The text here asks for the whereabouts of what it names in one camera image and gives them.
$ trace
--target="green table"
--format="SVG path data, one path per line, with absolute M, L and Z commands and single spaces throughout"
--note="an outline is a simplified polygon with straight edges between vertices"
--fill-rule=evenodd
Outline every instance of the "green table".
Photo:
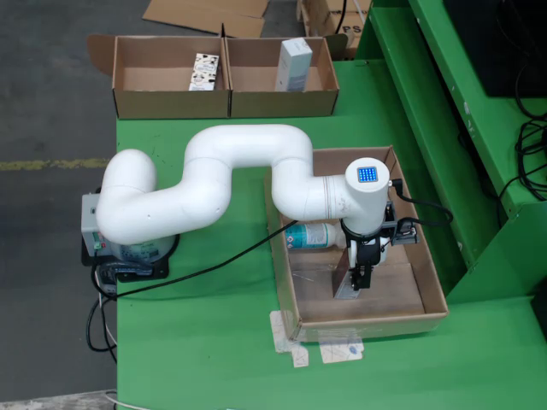
M 284 123 L 315 148 L 393 144 L 413 196 L 438 200 L 385 61 L 335 65 L 333 117 L 269 120 L 119 120 L 118 149 L 152 157 L 159 187 L 179 182 L 190 138 L 218 124 Z M 264 169 L 233 173 L 232 203 L 206 229 L 182 235 L 171 278 L 209 267 L 267 235 Z M 418 208 L 422 217 L 427 210 Z M 426 230 L 445 289 L 465 272 L 450 229 Z M 231 238 L 220 243 L 218 238 Z M 120 285 L 129 290 L 136 285 Z M 190 409 L 529 408 L 547 401 L 547 344 L 527 298 L 452 305 L 433 333 L 365 342 L 360 361 L 309 367 L 276 354 L 278 310 L 270 248 L 174 286 L 118 301 L 119 398 Z

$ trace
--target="blue led display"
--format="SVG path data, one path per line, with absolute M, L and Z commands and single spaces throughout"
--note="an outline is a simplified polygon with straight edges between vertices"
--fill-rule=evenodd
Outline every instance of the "blue led display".
M 376 167 L 357 168 L 357 176 L 359 177 L 359 182 L 378 181 L 378 174 L 376 172 Z

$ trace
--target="spray can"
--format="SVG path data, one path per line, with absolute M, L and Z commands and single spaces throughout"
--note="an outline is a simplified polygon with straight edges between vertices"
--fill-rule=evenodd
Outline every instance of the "spray can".
M 338 222 L 331 224 L 293 225 L 285 231 L 288 249 L 313 249 L 346 246 L 345 235 Z

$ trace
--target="gray electrical box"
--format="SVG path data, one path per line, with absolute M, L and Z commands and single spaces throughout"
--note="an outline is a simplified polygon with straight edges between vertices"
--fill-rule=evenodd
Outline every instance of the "gray electrical box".
M 82 196 L 82 237 L 89 256 L 110 256 L 112 247 L 97 226 L 95 210 L 100 194 L 86 194 Z

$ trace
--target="yellow floor line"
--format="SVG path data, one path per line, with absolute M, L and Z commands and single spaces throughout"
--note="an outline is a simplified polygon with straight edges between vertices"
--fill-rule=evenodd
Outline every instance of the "yellow floor line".
M 51 161 L 0 161 L 0 171 L 39 171 L 45 168 L 105 168 L 109 161 L 109 158 Z

